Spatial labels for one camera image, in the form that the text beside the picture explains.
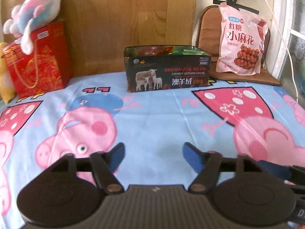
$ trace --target wooden wall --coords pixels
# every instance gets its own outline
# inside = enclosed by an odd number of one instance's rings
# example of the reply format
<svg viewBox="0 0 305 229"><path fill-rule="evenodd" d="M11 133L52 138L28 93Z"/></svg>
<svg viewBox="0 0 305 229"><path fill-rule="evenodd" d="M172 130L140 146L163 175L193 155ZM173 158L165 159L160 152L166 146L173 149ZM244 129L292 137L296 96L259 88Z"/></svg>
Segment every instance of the wooden wall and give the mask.
<svg viewBox="0 0 305 229"><path fill-rule="evenodd" d="M2 0L2 22L24 0ZM124 71L126 46L191 44L196 0L62 0L75 76ZM12 42L11 35L5 36Z"/></svg>

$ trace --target white cable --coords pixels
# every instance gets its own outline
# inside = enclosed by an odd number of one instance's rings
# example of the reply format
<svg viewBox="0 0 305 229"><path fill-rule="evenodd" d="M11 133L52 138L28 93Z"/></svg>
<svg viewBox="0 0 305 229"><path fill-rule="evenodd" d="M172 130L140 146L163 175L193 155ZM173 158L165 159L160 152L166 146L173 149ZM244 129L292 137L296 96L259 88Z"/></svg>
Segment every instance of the white cable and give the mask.
<svg viewBox="0 0 305 229"><path fill-rule="evenodd" d="M268 6L268 8L270 9L270 11L271 11L271 13L272 13L272 17L273 17L273 19L274 19L276 28L277 28L277 30L278 30L278 32L279 32L279 35L280 35L281 38L282 38L282 41L283 41L283 43L284 43L284 45L285 45L285 48L286 48L287 53L288 53L288 56L289 56L290 65L291 65L291 73L292 73L292 74L291 74L291 75L292 75L292 81L293 81L293 85L294 85L295 93L296 93L296 102L298 103L298 101L299 101L299 93L298 93L298 88L296 87L295 80L294 80L294 71L293 71L292 58L291 58L289 49L288 49L288 47L287 47L287 45L286 45L286 43L285 43L285 41L284 41L284 38L283 38L282 34L280 33L279 25L278 25L278 23L277 23L277 21L276 21L276 19L275 19L275 16L274 16L274 14L273 14L273 11L272 11L272 9L270 8L270 5L269 5L268 1L265 0L265 2L267 3L267 6Z"/></svg>

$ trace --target pink and blue plush toy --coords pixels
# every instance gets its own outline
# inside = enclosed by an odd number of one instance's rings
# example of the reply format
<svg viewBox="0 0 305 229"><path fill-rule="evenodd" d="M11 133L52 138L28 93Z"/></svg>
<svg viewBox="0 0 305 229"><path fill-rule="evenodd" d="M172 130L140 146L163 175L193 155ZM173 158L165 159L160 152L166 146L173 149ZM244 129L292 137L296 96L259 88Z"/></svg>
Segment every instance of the pink and blue plush toy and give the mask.
<svg viewBox="0 0 305 229"><path fill-rule="evenodd" d="M30 33L54 20L60 10L60 0L25 0L12 10L12 19L3 25L4 34L13 34L20 43L23 53L30 55L34 50Z"/></svg>

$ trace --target pink cheek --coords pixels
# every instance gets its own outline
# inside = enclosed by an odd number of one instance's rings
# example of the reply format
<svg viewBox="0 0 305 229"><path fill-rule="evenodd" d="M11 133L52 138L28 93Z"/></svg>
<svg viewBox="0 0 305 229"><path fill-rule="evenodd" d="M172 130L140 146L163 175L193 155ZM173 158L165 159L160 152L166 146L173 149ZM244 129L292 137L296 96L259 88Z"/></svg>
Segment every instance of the pink cheek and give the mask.
<svg viewBox="0 0 305 229"><path fill-rule="evenodd" d="M93 123L91 129L96 135L105 135L108 132L107 125L102 121Z"/></svg>
<svg viewBox="0 0 305 229"><path fill-rule="evenodd" d="M249 153L255 161L268 160L268 152L265 147L258 141L254 141L249 145Z"/></svg>

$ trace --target bolt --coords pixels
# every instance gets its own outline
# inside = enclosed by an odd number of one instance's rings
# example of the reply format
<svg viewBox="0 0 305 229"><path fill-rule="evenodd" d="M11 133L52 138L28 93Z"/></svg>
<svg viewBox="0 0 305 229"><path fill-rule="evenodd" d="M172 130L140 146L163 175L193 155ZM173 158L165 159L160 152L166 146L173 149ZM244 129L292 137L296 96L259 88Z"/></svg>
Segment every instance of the bolt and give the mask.
<svg viewBox="0 0 305 229"><path fill-rule="evenodd" d="M195 183L191 186L191 190L194 192L203 192L205 191L205 186L202 184Z"/></svg>
<svg viewBox="0 0 305 229"><path fill-rule="evenodd" d="M161 189L159 188L159 187L154 187L153 189L152 189L152 191L154 191L154 192L158 192L158 191L160 191Z"/></svg>
<svg viewBox="0 0 305 229"><path fill-rule="evenodd" d="M109 184L107 187L107 190L112 193L119 192L121 189L121 186L118 184Z"/></svg>

